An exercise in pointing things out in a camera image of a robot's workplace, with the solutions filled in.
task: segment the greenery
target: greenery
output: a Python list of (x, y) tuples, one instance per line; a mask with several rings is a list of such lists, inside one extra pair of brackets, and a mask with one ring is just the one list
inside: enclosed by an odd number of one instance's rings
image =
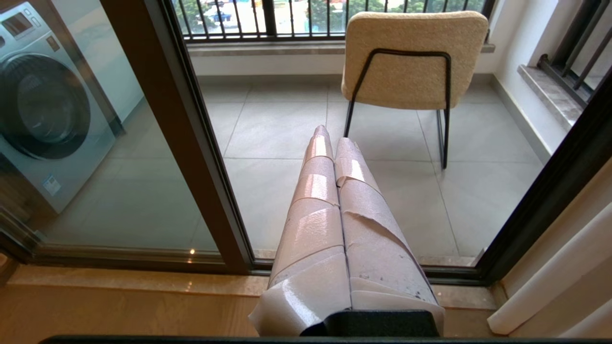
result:
[[(187, 16), (187, 23), (189, 24), (189, 27), (191, 28), (192, 32), (203, 33), (204, 28), (202, 27), (202, 24), (199, 23), (199, 21), (201, 20), (198, 20), (200, 17), (200, 11), (198, 10), (198, 4), (196, 3), (196, 1), (198, 0), (182, 0), (183, 7), (185, 7), (185, 15)], [(185, 19), (183, 17), (181, 6), (179, 5), (178, 0), (174, 0), (173, 4), (174, 12), (176, 13), (176, 18), (178, 18), (179, 25), (181, 26), (181, 31), (184, 34), (187, 34), (188, 32), (187, 28), (185, 27)], [(206, 13), (206, 11), (210, 9), (210, 6), (208, 6), (208, 4), (203, 1), (200, 1), (200, 6), (202, 7), (202, 13)], [(208, 29), (216, 28), (215, 23), (207, 16), (204, 16), (204, 23), (206, 23), (206, 27)]]
[[(313, 32), (327, 32), (327, 3), (329, 0), (311, 0), (312, 4), (312, 26)], [(384, 1), (385, 0), (368, 0), (368, 11), (369, 12), (384, 12)], [(363, 12), (365, 10), (366, 0), (348, 0), (349, 17)], [(480, 12), (484, 6), (485, 0), (469, 0), (467, 10), (474, 10)], [(406, 12), (407, 13), (421, 13), (423, 12), (423, 6), (425, 5), (424, 0), (407, 0)], [(446, 12), (461, 11), (463, 10), (464, 0), (449, 0), (446, 6)], [(428, 13), (442, 12), (444, 8), (444, 0), (429, 0), (427, 4)], [(334, 5), (330, 5), (329, 13), (329, 28), (331, 32), (344, 32), (346, 14), (342, 12), (334, 12)], [(387, 12), (390, 13), (403, 13), (404, 5), (387, 8)]]

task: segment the chair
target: chair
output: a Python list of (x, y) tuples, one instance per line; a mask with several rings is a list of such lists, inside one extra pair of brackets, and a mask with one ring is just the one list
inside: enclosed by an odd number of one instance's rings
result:
[(346, 30), (342, 79), (342, 94), (349, 100), (344, 137), (355, 102), (436, 110), (442, 168), (446, 168), (450, 109), (468, 89), (487, 30), (487, 19), (472, 11), (353, 16)]

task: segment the curtain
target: curtain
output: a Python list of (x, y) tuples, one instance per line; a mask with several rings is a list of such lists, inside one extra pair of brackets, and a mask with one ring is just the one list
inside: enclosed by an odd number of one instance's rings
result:
[(497, 312), (512, 337), (612, 337), (612, 203), (574, 235)]

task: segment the wooden floor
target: wooden floor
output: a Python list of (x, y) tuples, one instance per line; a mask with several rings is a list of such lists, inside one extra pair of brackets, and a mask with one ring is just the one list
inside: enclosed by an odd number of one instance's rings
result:
[[(248, 321), (257, 297), (65, 286), (0, 288), (0, 343), (59, 334), (257, 336)], [(491, 337), (493, 310), (447, 309), (445, 337)]]

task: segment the glass sliding door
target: glass sliding door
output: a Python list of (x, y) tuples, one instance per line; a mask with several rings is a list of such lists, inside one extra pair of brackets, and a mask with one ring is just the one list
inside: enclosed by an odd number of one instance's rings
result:
[(247, 273), (206, 115), (160, 45), (171, 32), (147, 11), (124, 28), (117, 13), (144, 3), (118, 5), (3, 2), (2, 248), (24, 263)]

